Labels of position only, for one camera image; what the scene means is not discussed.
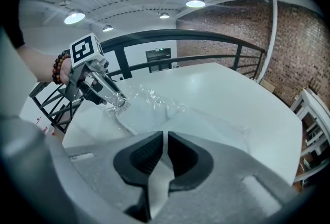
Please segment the person's black shirt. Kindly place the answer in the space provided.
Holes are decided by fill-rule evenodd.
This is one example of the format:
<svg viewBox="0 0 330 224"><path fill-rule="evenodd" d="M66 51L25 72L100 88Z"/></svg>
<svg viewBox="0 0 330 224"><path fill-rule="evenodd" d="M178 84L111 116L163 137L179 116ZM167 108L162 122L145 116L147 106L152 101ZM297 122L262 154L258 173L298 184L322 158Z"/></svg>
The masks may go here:
<svg viewBox="0 0 330 224"><path fill-rule="evenodd" d="M18 48L22 47L23 45L25 45L23 33L19 26L12 27L11 34L9 36L10 36L10 40L11 40L13 46L15 47L15 49L18 49Z"/></svg>

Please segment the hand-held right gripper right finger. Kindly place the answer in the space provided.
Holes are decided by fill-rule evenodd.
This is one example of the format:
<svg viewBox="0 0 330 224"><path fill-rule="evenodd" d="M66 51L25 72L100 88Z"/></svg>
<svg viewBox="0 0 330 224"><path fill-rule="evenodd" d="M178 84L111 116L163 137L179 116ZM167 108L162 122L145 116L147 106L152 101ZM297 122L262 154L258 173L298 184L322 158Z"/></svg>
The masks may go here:
<svg viewBox="0 0 330 224"><path fill-rule="evenodd" d="M279 175L236 147L170 131L169 199L152 224L260 224L295 196Z"/></svg>

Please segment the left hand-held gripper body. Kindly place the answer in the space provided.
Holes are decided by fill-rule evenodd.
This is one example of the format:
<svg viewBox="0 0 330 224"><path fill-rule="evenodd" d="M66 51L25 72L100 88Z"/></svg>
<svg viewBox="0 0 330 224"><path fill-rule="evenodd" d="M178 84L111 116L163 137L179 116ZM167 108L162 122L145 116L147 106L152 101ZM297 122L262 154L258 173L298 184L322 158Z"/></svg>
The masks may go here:
<svg viewBox="0 0 330 224"><path fill-rule="evenodd" d="M96 105L103 104L103 100L96 94L93 86L98 80L93 73L105 77L108 61L104 57L101 44L95 34L90 33L70 45L69 49L71 68L66 88L66 97L73 102L85 99Z"/></svg>

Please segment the white side table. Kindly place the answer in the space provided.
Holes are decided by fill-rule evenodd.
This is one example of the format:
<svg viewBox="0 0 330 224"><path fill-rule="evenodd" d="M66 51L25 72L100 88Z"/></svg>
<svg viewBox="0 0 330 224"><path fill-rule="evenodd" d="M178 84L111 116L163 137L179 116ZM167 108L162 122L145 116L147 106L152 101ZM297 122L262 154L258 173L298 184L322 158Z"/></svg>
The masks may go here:
<svg viewBox="0 0 330 224"><path fill-rule="evenodd" d="M312 117L312 124L307 128L306 132L314 133L312 138L306 142L306 148L302 150L300 156L303 157L315 151L321 154L320 148L322 144L327 142L330 147L330 110L325 103L311 89L303 89L295 102L290 107L291 111L298 109L296 116L303 120L306 115Z"/></svg>

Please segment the black door with green sign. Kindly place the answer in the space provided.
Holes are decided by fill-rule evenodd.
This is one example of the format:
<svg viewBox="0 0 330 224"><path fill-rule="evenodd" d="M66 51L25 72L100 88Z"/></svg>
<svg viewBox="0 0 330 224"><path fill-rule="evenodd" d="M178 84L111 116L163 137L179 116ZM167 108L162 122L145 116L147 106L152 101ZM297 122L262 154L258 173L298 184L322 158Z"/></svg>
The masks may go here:
<svg viewBox="0 0 330 224"><path fill-rule="evenodd" d="M145 52L147 62L154 62L164 59L170 59L171 58L171 49L170 48L157 48L155 50L149 50ZM156 66L149 66L149 72L158 72L163 70L168 70L172 68L171 63L165 63L161 65Z"/></svg>

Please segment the person's left forearm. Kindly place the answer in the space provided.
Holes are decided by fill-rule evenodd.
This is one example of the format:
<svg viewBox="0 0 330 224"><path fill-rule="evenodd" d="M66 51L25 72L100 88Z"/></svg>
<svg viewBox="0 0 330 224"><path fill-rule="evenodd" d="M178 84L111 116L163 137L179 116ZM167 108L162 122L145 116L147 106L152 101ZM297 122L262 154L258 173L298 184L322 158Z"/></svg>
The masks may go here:
<svg viewBox="0 0 330 224"><path fill-rule="evenodd" d="M38 82L52 82L54 80L53 66L58 56L46 55L40 51L22 45L17 49L20 58L37 78ZM59 80L63 84L68 84L71 70L71 59L65 58L61 63Z"/></svg>

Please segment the black metal railing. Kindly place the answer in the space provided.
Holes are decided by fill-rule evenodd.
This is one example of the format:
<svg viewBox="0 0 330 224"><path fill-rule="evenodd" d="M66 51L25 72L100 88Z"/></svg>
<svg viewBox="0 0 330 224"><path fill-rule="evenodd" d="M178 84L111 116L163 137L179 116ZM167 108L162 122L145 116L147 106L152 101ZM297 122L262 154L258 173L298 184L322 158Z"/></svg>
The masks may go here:
<svg viewBox="0 0 330 224"><path fill-rule="evenodd" d="M164 59L154 62L140 63L136 65L129 65L124 49L129 46L158 42L158 41L169 41L169 40L203 40L203 41L216 41L228 44L236 45L237 49L234 54L223 54L223 55L198 55L198 56L184 56L178 58ZM252 43L230 37L227 35L199 30L187 30L187 29L160 29L160 30L149 30L136 32L124 36L119 36L101 43L101 47L104 53L114 52L119 69L114 72L107 72L107 76L112 78L116 75L122 75L124 79L132 77L132 71L147 68L149 66L156 66L165 63L184 62L200 59L215 59L215 58L233 58L234 64L231 66L232 70L237 70L242 66L239 64L241 58L245 56L242 54L242 48L257 51L260 53L257 56L258 60L261 60L266 51ZM63 52L63 55L70 55L69 49ZM95 78L98 80L99 74L93 73ZM29 97L37 105L39 110L47 117L51 124L65 133L68 129L70 122L73 119L78 107L81 105L84 99L78 99L73 102L69 101L66 97L66 88L63 84L57 86L57 88L50 93L50 95L44 100L39 102L37 96L41 93L49 83L42 82L38 84L30 93ZM99 83L93 86L96 89L98 95L102 86Z"/></svg>

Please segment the small cardboard box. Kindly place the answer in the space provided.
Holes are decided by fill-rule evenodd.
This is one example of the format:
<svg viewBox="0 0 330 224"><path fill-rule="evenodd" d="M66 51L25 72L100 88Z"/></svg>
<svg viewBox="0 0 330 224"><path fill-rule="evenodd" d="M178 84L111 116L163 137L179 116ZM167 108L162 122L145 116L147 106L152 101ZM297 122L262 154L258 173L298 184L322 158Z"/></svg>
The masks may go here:
<svg viewBox="0 0 330 224"><path fill-rule="evenodd" d="M275 85L271 82L268 82L267 80L263 79L260 82L260 85L265 88L266 90L268 90L270 93L274 93L275 90Z"/></svg>

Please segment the clear plastic bag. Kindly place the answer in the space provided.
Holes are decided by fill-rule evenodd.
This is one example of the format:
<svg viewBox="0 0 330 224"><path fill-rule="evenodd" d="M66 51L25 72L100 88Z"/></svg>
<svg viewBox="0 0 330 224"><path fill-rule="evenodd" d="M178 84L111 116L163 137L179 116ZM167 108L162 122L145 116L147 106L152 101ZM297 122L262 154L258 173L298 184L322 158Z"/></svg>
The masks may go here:
<svg viewBox="0 0 330 224"><path fill-rule="evenodd" d="M250 153L250 130L224 119L161 96L143 86L129 86L125 97L105 112L119 129L132 135L175 131L236 147Z"/></svg>

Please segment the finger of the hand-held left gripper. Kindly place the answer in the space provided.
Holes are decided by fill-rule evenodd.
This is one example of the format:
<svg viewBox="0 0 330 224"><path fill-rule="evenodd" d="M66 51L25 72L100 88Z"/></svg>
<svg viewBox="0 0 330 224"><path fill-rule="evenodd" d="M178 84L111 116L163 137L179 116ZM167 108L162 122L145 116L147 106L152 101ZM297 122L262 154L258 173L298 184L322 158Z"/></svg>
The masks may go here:
<svg viewBox="0 0 330 224"><path fill-rule="evenodd" d="M113 105L116 110L129 107L127 97L106 74L99 74L98 83L102 86L98 96L103 101Z"/></svg>

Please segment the white vertical pipe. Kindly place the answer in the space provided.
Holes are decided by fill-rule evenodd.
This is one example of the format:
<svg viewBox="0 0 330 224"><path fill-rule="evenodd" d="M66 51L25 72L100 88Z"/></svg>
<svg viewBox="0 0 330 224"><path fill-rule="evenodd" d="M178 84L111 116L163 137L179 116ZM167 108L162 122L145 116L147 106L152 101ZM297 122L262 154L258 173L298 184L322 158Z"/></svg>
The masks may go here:
<svg viewBox="0 0 330 224"><path fill-rule="evenodd" d="M278 22L278 2L277 0L272 0L272 7L273 7L273 17L272 17L272 30L271 30L271 36L270 36L270 42L269 47L267 50L267 55L265 57L265 61L263 63L263 66L261 68L261 71L259 73L259 76L256 80L258 84L261 83L271 60L274 45L275 45L275 39L276 39L276 33L277 33L277 22Z"/></svg>

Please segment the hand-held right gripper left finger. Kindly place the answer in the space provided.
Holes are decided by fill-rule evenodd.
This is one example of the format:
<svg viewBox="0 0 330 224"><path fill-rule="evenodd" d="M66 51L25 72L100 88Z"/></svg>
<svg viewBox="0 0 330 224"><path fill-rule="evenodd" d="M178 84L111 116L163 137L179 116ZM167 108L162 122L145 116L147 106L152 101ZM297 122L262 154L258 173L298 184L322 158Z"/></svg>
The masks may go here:
<svg viewBox="0 0 330 224"><path fill-rule="evenodd" d="M110 206L149 222L149 177L163 154L161 131L67 148L83 180Z"/></svg>

